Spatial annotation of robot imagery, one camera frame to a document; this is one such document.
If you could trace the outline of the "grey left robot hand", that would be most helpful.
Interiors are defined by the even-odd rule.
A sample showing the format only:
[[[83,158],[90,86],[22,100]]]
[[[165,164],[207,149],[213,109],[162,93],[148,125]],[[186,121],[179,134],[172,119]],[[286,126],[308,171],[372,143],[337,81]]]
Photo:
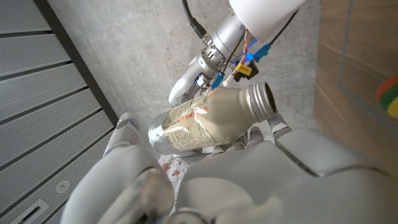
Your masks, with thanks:
[[[396,223],[397,179],[308,129],[271,121],[247,146],[191,165],[178,189],[124,113],[103,157],[72,192],[62,223]]]

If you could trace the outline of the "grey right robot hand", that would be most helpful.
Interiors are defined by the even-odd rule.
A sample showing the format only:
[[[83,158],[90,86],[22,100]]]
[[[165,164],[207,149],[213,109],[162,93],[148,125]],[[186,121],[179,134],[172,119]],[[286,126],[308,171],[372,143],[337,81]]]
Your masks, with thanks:
[[[172,106],[178,106],[191,100],[193,96],[189,93],[189,90],[195,85],[198,76],[203,75],[205,80],[209,82],[216,77],[217,72],[219,72],[219,69],[213,62],[203,58],[201,55],[197,55],[172,88],[169,95],[169,103]]]

